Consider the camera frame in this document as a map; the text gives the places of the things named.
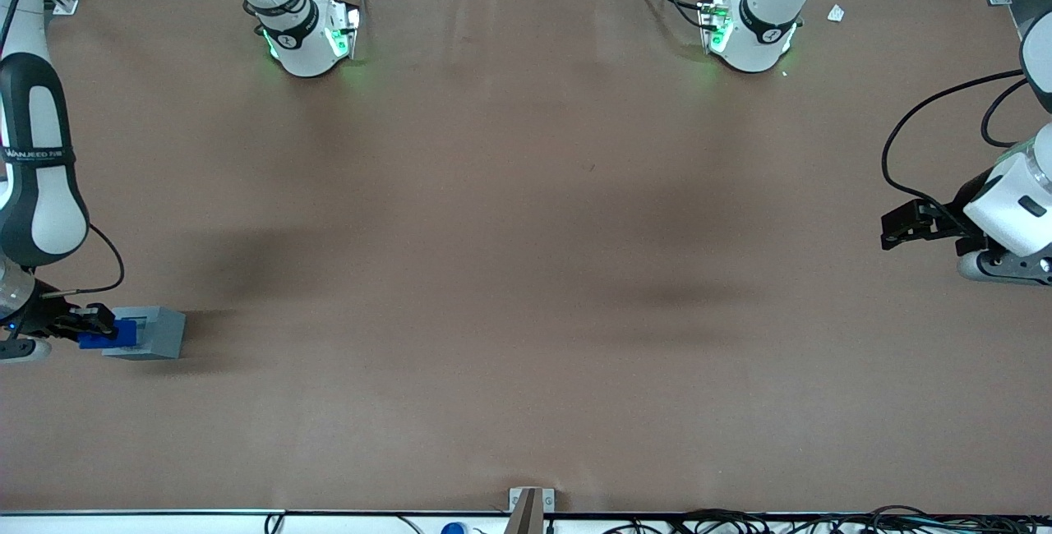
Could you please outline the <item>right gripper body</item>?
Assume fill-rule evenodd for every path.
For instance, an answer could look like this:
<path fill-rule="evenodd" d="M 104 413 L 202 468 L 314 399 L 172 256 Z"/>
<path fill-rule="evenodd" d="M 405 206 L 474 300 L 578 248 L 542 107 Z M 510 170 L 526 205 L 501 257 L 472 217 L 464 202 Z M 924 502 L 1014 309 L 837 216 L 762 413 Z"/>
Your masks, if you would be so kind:
<path fill-rule="evenodd" d="M 62 316 L 62 299 L 44 297 L 56 288 L 38 280 L 31 269 L 11 260 L 1 264 L 2 329 L 11 335 L 45 335 L 45 330 Z"/>

